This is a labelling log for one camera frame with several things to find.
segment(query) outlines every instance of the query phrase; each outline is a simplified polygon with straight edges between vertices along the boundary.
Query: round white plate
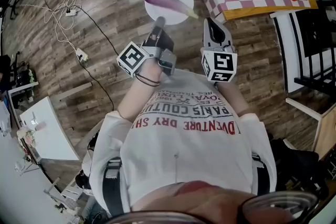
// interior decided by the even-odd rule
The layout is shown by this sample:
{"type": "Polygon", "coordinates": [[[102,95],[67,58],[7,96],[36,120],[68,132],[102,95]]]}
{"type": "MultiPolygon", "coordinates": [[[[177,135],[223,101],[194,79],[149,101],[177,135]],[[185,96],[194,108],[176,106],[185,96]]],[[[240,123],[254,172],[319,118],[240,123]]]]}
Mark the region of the round white plate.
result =
{"type": "MultiPolygon", "coordinates": [[[[189,8],[194,8],[194,0],[181,0],[184,4],[186,4],[189,8]]],[[[187,15],[175,12],[168,8],[161,8],[149,4],[145,1],[145,8],[147,10],[148,15],[153,19],[156,20],[158,17],[162,16],[166,19],[167,25],[176,25],[188,18],[187,15]]]]}

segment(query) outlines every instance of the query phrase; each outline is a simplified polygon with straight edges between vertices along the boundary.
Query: skin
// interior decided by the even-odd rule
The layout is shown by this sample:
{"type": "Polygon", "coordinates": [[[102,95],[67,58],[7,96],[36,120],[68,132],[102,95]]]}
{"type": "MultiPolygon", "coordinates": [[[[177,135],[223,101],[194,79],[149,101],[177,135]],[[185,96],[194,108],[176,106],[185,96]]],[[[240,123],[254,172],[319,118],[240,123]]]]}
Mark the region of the skin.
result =
{"type": "MultiPolygon", "coordinates": [[[[141,66],[140,75],[152,81],[159,81],[162,68],[157,62],[158,61],[154,58],[147,59],[141,66]]],[[[217,84],[217,88],[236,111],[238,116],[252,112],[234,83],[220,82],[217,84]]],[[[126,93],[118,106],[119,114],[124,119],[133,122],[155,91],[155,87],[148,86],[138,79],[135,79],[130,90],[126,93]]]]}
{"type": "MultiPolygon", "coordinates": [[[[178,192],[175,196],[154,200],[142,210],[179,211],[199,216],[213,224],[236,224],[238,207],[253,196],[203,182],[203,187],[195,191],[178,192]]],[[[252,224],[284,224],[292,220],[291,215],[280,208],[260,208],[245,216],[252,224]]]]}

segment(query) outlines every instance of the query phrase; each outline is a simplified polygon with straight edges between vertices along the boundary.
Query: white cable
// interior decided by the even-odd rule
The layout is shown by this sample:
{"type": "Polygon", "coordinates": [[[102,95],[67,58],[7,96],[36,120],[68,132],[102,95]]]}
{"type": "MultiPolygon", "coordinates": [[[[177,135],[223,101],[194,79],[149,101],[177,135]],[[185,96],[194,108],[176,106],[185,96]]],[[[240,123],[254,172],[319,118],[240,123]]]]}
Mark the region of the white cable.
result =
{"type": "Polygon", "coordinates": [[[37,8],[43,8],[43,9],[46,9],[45,13],[44,13],[44,23],[47,24],[50,19],[52,17],[55,18],[56,20],[56,26],[55,26],[55,33],[56,33],[56,37],[57,37],[57,40],[59,42],[67,42],[70,44],[70,46],[74,49],[74,51],[76,52],[76,48],[75,46],[70,42],[70,40],[68,39],[67,35],[64,33],[63,30],[70,30],[74,25],[74,16],[72,16],[72,24],[69,28],[65,28],[62,26],[60,20],[62,18],[62,16],[68,11],[68,10],[76,10],[76,12],[78,12],[80,10],[80,8],[76,9],[75,7],[78,7],[81,5],[76,5],[76,0],[63,0],[63,2],[61,4],[59,4],[54,10],[51,10],[50,8],[47,8],[47,7],[41,7],[41,6],[36,6],[36,5],[29,5],[29,4],[22,4],[20,6],[30,6],[30,7],[37,7],[37,8]],[[59,13],[59,11],[61,10],[61,14],[59,16],[59,18],[57,19],[57,17],[55,16],[55,14],[59,13]],[[46,15],[48,12],[51,12],[51,16],[46,20],[46,15]],[[57,26],[59,26],[59,28],[61,29],[64,37],[65,37],[65,40],[60,40],[58,38],[58,34],[57,34],[57,26]]]}

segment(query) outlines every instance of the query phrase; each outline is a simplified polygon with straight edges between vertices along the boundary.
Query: wrist strap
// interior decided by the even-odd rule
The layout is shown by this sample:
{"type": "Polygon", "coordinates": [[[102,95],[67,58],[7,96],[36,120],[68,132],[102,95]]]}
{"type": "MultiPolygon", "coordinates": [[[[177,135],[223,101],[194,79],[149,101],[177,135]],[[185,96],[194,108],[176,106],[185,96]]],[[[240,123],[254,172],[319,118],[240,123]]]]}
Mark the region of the wrist strap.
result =
{"type": "Polygon", "coordinates": [[[139,80],[140,82],[142,82],[143,84],[146,84],[147,86],[150,86],[150,87],[157,87],[160,85],[160,82],[159,81],[153,81],[153,80],[150,80],[142,75],[140,75],[139,73],[135,73],[135,77],[137,78],[137,80],[139,80]],[[149,81],[150,83],[153,83],[154,85],[150,84],[150,83],[147,83],[145,82],[144,80],[147,80],[149,81]]]}

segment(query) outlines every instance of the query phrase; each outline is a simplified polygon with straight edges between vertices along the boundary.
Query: power adapter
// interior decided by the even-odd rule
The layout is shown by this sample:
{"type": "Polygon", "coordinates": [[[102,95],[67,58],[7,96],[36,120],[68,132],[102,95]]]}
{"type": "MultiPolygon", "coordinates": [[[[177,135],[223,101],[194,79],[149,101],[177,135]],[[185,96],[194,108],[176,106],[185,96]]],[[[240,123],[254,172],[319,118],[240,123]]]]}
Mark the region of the power adapter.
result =
{"type": "Polygon", "coordinates": [[[76,55],[80,62],[86,62],[89,59],[89,56],[79,48],[76,50],[76,55]]]}
{"type": "Polygon", "coordinates": [[[65,13],[65,16],[66,17],[75,16],[76,14],[77,14],[77,11],[75,9],[70,9],[70,10],[67,10],[67,12],[65,13]]]}

